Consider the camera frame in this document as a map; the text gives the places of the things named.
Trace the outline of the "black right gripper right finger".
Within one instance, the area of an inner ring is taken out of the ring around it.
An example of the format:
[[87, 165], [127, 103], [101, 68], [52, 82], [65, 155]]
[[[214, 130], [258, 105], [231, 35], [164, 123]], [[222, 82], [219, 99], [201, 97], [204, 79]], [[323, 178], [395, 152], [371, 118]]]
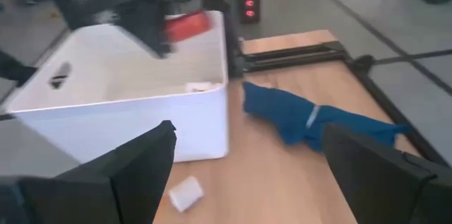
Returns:
[[329, 168], [358, 223], [451, 224], [451, 169], [335, 124]]

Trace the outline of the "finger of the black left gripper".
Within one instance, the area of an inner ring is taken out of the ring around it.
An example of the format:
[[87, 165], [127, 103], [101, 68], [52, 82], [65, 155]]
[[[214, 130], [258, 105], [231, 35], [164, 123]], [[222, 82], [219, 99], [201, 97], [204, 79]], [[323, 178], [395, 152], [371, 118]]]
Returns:
[[117, 9], [117, 25], [132, 34], [161, 59], [171, 52], [165, 31], [165, 7], [159, 3], [130, 2]]

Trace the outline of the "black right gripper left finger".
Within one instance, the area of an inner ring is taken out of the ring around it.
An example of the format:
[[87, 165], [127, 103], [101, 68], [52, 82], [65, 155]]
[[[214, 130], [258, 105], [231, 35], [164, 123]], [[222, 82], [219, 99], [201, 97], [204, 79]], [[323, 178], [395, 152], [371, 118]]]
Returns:
[[56, 177], [1, 178], [2, 224], [153, 222], [177, 141], [169, 120]]

